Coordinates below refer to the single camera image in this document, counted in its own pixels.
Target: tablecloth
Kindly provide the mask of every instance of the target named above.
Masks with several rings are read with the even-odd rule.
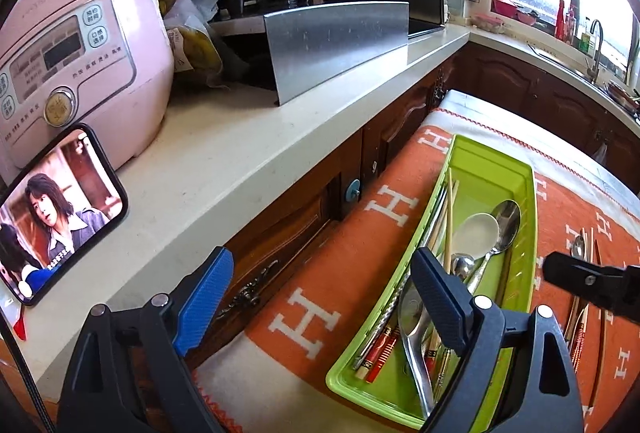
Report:
[[[542,281],[546,254],[566,251],[593,227],[605,265],[640,263],[640,202],[583,153],[514,114],[449,92],[335,234],[258,316],[194,377],[235,432],[410,431],[330,392],[324,382],[366,319],[407,247],[449,148],[463,134],[531,164],[538,203],[538,259],[532,306],[550,305],[564,323],[570,296]],[[640,329],[590,306],[578,370],[583,404],[594,383],[600,319],[606,364],[585,431],[599,431],[640,371]]]

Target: faucet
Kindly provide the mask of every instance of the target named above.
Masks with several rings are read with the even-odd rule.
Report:
[[[598,42],[598,50],[594,55],[593,68],[587,68],[587,75],[591,79],[592,84],[596,84],[598,80],[598,74],[600,73],[600,58],[602,57],[602,42],[604,41],[604,30],[602,29],[602,23],[599,19],[594,19],[591,23],[591,34],[595,35],[596,23],[600,27],[600,41]]]

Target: countertop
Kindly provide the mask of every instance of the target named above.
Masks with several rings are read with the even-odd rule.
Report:
[[[116,311],[171,291],[215,246],[468,41],[534,64],[616,113],[608,97],[528,45],[456,25],[411,40],[279,108],[274,92],[249,86],[173,100],[156,140],[118,170],[129,195],[127,218],[25,311],[27,341],[20,347],[44,397],[59,398],[94,304]],[[621,115],[640,136],[640,127]]]

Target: rice cooker knob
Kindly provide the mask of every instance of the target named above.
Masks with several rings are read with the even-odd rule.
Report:
[[[65,126],[76,114],[76,96],[66,86],[59,86],[49,94],[44,106],[44,119],[53,127]]]

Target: green tray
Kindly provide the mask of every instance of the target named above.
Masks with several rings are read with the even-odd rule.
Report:
[[[467,217],[476,212],[491,212],[497,204],[508,198],[520,206],[520,229],[510,249],[511,262],[501,307],[529,312],[536,269],[536,245],[538,241],[538,213],[536,190],[531,167],[504,153],[489,148],[467,137],[454,135],[449,153],[436,182],[429,204],[418,224],[409,247],[404,252],[394,275],[386,285],[382,296],[373,307],[367,320],[351,340],[342,355],[327,373],[326,384],[330,390],[373,413],[414,429],[420,429],[424,418],[410,371],[405,373],[405,356],[400,341],[374,383],[360,381],[351,369],[356,351],[367,333],[382,313],[397,283],[400,281],[414,250],[427,225],[436,203],[440,187],[445,183],[447,168],[451,168],[453,180],[460,181],[454,203],[454,230]],[[495,298],[505,254],[492,257],[476,294]],[[489,428],[500,399],[502,387],[511,362],[511,350],[500,352],[494,376],[484,396],[472,433]],[[450,363],[446,383],[452,375],[457,359]]]

